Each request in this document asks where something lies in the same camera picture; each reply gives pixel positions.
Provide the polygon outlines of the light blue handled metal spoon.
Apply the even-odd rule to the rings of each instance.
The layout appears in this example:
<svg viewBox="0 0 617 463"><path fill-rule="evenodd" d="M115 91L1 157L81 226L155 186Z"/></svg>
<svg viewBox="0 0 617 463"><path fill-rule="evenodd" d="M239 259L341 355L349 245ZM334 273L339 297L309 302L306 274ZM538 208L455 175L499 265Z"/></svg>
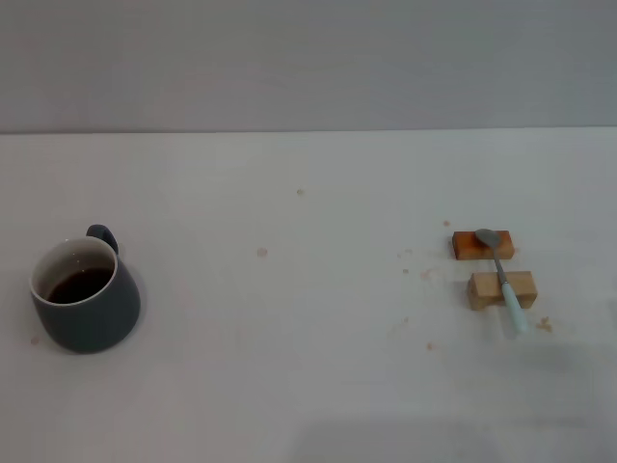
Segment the light blue handled metal spoon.
<svg viewBox="0 0 617 463"><path fill-rule="evenodd" d="M513 327L517 334L525 334L528 331L528 323L526 316L523 312L523 308L520 305L514 289L511 287L506 277L506 274L500 262L500 257L498 255L498 247L502 242L500 235L496 231L492 231L489 229L476 230L474 232L474 235L481 243L491 249L493 253L494 263L496 266L497 276L501 286L501 292L504 297L506 308L508 309L508 312L510 314Z"/></svg>

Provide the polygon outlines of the dark grey ceramic coffee cup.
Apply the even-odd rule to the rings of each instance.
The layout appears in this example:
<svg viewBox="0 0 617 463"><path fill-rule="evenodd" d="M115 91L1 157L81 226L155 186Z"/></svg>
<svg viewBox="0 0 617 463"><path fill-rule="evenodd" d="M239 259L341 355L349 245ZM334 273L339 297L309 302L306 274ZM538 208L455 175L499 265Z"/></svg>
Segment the dark grey ceramic coffee cup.
<svg viewBox="0 0 617 463"><path fill-rule="evenodd" d="M121 261L116 238L100 224L49 250L35 265L29 287L49 337L74 353L117 345L139 319L139 289Z"/></svg>

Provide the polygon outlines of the orange-brown wooden block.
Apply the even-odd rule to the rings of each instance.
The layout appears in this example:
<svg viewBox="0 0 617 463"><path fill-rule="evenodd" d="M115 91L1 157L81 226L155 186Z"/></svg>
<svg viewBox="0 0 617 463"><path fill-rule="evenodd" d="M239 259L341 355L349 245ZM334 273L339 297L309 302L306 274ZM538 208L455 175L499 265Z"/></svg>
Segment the orange-brown wooden block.
<svg viewBox="0 0 617 463"><path fill-rule="evenodd" d="M496 247L500 259L511 259L515 247L509 231L496 231L500 243ZM494 257L492 249L480 241L474 231L456 231L452 235L452 248L457 260L487 260Z"/></svg>

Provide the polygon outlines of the light wooden bridge block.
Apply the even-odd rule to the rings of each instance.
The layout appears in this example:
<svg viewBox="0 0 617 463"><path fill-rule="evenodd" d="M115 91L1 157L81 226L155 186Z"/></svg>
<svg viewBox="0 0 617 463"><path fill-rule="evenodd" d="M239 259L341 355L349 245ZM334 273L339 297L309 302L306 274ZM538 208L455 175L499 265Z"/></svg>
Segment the light wooden bridge block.
<svg viewBox="0 0 617 463"><path fill-rule="evenodd" d="M530 271L507 272L506 278L523 309L533 306L538 290ZM467 286L470 308L484 311L491 306L505 306L501 283L496 272L473 273Z"/></svg>

